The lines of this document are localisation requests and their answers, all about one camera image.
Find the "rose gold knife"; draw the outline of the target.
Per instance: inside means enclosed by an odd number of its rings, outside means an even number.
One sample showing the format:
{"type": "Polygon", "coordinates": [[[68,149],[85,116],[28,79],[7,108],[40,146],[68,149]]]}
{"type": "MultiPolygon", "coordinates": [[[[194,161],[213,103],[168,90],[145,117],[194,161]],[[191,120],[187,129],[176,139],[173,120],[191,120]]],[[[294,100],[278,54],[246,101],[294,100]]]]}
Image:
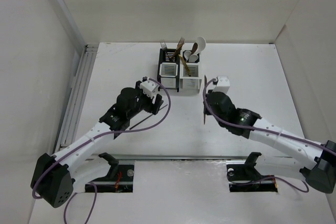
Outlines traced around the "rose gold knife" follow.
{"type": "Polygon", "coordinates": [[[207,77],[204,75],[204,87],[202,91],[203,97],[203,124],[206,123],[206,116],[207,116],[207,106],[206,106],[206,89],[207,89],[207,77]]]}

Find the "black chopstick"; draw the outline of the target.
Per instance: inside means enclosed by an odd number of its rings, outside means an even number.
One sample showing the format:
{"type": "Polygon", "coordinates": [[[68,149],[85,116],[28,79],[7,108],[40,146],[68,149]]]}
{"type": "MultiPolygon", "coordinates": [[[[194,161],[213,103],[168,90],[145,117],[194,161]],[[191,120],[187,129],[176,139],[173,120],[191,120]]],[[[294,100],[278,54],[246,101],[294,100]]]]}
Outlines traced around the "black chopstick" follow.
{"type": "MultiPolygon", "coordinates": [[[[163,105],[162,107],[160,107],[159,111],[163,110],[165,107],[167,107],[168,104],[163,105]]],[[[153,114],[150,114],[149,116],[147,116],[146,118],[142,119],[140,122],[136,123],[135,125],[131,126],[129,128],[129,130],[132,130],[134,128],[136,128],[137,126],[139,126],[140,124],[142,124],[143,122],[145,122],[146,120],[148,120],[150,117],[154,116],[153,114]]]]}

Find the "gold knife green handle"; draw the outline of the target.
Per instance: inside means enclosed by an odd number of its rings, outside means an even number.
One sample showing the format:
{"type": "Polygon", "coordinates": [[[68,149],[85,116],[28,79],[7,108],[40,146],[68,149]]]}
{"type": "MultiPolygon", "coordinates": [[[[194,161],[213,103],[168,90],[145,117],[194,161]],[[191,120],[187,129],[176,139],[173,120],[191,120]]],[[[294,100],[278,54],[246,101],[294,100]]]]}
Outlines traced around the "gold knife green handle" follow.
{"type": "Polygon", "coordinates": [[[179,55],[179,58],[180,58],[180,61],[182,62],[183,66],[184,66],[184,69],[185,69],[187,75],[190,77],[191,76],[190,69],[189,69],[188,65],[186,64],[184,58],[181,55],[179,55]]]}

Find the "silver fork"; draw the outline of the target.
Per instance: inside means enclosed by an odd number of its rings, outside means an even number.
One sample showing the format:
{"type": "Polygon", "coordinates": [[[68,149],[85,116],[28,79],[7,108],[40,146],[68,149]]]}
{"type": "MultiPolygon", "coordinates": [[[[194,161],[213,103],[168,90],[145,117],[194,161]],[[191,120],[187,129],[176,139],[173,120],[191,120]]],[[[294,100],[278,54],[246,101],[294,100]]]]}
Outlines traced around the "silver fork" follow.
{"type": "Polygon", "coordinates": [[[167,45],[166,42],[164,40],[160,41],[160,45],[163,51],[167,51],[167,45]]]}

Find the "large white ceramic spoon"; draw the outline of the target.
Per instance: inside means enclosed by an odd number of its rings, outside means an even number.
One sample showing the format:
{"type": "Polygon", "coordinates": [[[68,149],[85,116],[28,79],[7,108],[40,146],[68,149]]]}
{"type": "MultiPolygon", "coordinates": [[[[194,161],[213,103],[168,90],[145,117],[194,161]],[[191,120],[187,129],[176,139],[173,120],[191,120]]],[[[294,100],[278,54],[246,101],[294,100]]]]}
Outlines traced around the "large white ceramic spoon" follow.
{"type": "Polygon", "coordinates": [[[196,63],[199,60],[199,56],[197,54],[192,54],[191,51],[184,51],[183,57],[186,62],[196,63]]]}

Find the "rose gold fork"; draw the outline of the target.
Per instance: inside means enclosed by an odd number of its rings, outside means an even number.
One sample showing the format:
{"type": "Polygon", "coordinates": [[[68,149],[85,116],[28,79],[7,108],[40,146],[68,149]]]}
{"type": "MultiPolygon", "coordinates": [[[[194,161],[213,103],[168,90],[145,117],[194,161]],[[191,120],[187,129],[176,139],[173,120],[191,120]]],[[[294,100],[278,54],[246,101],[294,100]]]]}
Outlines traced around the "rose gold fork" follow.
{"type": "Polygon", "coordinates": [[[177,44],[176,50],[175,50],[175,52],[172,56],[172,59],[174,59],[179,54],[179,52],[181,51],[184,43],[185,43],[185,39],[183,37],[181,37],[178,44],[177,44]]]}

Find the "brown wooden spoon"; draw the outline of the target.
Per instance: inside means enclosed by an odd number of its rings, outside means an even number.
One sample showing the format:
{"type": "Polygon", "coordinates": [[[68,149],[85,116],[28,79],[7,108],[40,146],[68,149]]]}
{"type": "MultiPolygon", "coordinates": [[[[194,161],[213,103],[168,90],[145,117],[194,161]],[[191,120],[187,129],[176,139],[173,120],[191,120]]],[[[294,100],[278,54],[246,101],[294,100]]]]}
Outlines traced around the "brown wooden spoon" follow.
{"type": "Polygon", "coordinates": [[[197,48],[198,48],[198,44],[197,44],[197,42],[195,42],[193,44],[193,47],[192,47],[192,50],[191,50],[191,55],[193,55],[196,52],[197,48]]]}

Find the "small white ceramic spoon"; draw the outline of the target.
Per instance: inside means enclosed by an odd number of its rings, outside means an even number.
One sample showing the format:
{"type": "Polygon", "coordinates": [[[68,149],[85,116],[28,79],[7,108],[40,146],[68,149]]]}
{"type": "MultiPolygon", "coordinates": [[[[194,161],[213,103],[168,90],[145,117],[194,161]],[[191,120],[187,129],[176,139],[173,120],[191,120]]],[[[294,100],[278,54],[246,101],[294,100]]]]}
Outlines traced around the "small white ceramic spoon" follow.
{"type": "Polygon", "coordinates": [[[197,43],[197,50],[195,51],[195,54],[200,54],[206,47],[206,40],[203,37],[197,37],[196,39],[197,43]]]}

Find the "small copper fork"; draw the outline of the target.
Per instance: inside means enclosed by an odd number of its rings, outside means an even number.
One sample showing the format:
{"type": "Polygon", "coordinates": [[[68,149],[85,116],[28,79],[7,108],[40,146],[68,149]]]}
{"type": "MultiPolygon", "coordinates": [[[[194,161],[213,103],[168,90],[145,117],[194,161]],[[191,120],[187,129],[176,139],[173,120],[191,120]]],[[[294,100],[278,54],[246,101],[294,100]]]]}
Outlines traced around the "small copper fork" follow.
{"type": "Polygon", "coordinates": [[[169,61],[174,61],[175,53],[174,52],[168,52],[167,53],[167,58],[168,58],[169,61]]]}

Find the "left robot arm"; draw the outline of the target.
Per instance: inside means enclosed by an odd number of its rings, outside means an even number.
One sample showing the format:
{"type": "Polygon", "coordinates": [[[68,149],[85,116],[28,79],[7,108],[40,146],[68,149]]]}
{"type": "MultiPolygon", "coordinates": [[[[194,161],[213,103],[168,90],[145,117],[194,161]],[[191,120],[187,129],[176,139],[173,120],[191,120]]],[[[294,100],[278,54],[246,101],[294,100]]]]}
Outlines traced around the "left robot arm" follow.
{"type": "Polygon", "coordinates": [[[58,208],[95,178],[114,179],[119,162],[111,155],[102,153],[88,164],[85,161],[110,140],[130,133],[130,121],[140,112],[158,114],[163,104],[160,90],[167,89],[147,77],[137,81],[133,88],[123,88],[115,104],[85,135],[56,153],[41,155],[30,183],[32,197],[58,208]]]}

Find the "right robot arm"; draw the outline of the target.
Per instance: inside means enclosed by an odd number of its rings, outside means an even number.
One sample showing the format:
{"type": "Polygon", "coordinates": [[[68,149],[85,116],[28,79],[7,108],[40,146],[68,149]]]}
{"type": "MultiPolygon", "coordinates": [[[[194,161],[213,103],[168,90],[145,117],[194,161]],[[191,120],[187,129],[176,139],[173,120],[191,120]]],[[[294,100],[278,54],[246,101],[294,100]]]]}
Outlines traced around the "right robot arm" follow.
{"type": "Polygon", "coordinates": [[[227,178],[242,187],[276,176],[295,178],[325,194],[335,189],[335,142],[300,138],[248,109],[237,108],[229,96],[215,90],[203,92],[204,115],[213,116],[228,132],[272,147],[284,157],[252,152],[244,162],[229,163],[227,178]]]}

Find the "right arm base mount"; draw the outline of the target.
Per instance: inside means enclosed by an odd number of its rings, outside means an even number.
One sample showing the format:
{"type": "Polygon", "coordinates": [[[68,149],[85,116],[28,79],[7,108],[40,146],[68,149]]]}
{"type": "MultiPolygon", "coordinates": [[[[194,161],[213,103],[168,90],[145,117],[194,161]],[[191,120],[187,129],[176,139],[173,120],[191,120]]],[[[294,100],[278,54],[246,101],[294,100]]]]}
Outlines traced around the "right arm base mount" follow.
{"type": "Polygon", "coordinates": [[[226,162],[227,180],[231,193],[277,193],[276,180],[272,175],[261,175],[255,168],[261,153],[252,152],[244,160],[226,162]]]}

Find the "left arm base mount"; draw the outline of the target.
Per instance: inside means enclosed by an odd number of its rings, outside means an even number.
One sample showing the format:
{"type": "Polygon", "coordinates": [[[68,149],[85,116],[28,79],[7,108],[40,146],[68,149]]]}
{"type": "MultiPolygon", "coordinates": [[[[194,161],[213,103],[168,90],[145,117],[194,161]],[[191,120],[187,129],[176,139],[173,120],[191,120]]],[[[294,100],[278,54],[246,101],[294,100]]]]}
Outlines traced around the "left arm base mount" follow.
{"type": "Polygon", "coordinates": [[[106,175],[97,177],[93,183],[98,193],[132,193],[135,163],[129,160],[119,160],[108,153],[98,155],[100,160],[109,164],[106,175]]]}

